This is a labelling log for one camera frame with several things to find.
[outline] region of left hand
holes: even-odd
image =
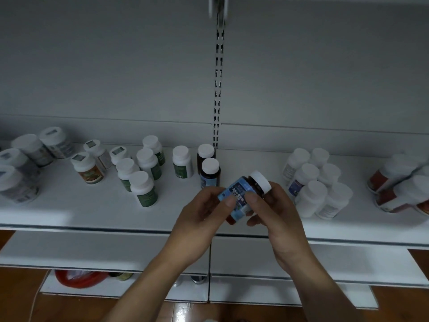
[[[229,196],[219,202],[225,188],[209,186],[185,205],[160,255],[177,265],[181,272],[206,252],[217,229],[233,211],[237,199]]]

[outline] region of green label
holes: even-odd
[[[164,165],[165,163],[164,151],[158,152],[157,154],[155,154],[155,156],[158,158],[158,162],[160,163],[160,166]]]
[[[131,192],[131,183],[130,183],[130,181],[129,180],[123,180],[123,179],[121,179],[121,182],[124,185],[125,189],[128,192]]]
[[[174,172],[178,178],[187,178],[186,166],[174,165]]]
[[[152,175],[154,176],[154,181],[161,177],[161,166],[157,163],[155,166],[151,168]]]
[[[137,198],[143,207],[149,207],[155,204],[158,200],[158,193],[156,192],[155,187],[153,187],[149,193],[146,193],[145,195],[137,195]]]

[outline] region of right hand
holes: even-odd
[[[247,225],[252,227],[263,224],[267,227],[275,258],[282,269],[290,274],[301,262],[315,257],[292,201],[279,184],[270,184],[271,191],[265,195],[265,201],[256,193],[245,194],[247,203],[256,213]]]

